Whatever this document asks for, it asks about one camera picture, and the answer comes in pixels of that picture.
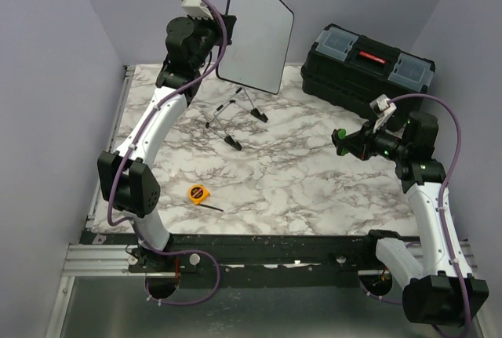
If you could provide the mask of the green black whiteboard eraser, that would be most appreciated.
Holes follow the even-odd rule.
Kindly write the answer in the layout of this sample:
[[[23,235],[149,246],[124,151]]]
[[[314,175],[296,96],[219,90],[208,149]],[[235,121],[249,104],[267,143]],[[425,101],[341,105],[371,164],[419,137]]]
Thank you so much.
[[[333,130],[331,138],[332,138],[333,145],[336,148],[336,154],[337,154],[337,148],[339,146],[344,146],[344,139],[345,139],[346,133],[347,133],[346,129],[334,129]]]

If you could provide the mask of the white whiteboard with red writing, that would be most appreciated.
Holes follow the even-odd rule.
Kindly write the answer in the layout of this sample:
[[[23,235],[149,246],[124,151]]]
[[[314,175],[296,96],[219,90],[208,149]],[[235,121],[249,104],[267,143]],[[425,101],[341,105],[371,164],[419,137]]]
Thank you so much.
[[[282,83],[294,14],[283,0],[227,0],[236,17],[231,44],[216,68],[226,82],[276,95]]]

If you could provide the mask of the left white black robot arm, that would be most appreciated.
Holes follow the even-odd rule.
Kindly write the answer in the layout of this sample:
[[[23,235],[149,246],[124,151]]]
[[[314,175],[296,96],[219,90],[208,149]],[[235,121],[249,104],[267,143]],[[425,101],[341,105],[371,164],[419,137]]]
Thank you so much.
[[[231,43],[236,21],[234,15],[171,20],[166,27],[167,55],[146,111],[122,144],[102,152],[97,160],[108,210],[122,212],[131,223],[139,244],[148,250],[147,262],[156,271],[168,270],[174,253],[157,210],[161,192],[152,167],[169,130],[195,98],[205,77],[200,70],[206,59],[214,47]]]

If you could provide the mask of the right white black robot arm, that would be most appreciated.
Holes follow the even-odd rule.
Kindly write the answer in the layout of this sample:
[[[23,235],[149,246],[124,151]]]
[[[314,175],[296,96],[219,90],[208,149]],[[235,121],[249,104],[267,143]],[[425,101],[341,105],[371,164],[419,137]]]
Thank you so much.
[[[412,323],[461,327],[489,295],[486,281],[477,279],[465,259],[449,213],[446,172],[432,158],[438,134],[434,115],[413,111],[401,137],[376,129],[373,121],[355,133],[336,129],[332,141],[339,156],[352,154],[366,161],[382,156],[394,162],[403,193],[417,222],[422,259],[417,260],[399,235],[371,233],[373,242],[361,249],[369,268],[384,265],[402,288],[402,306]]]

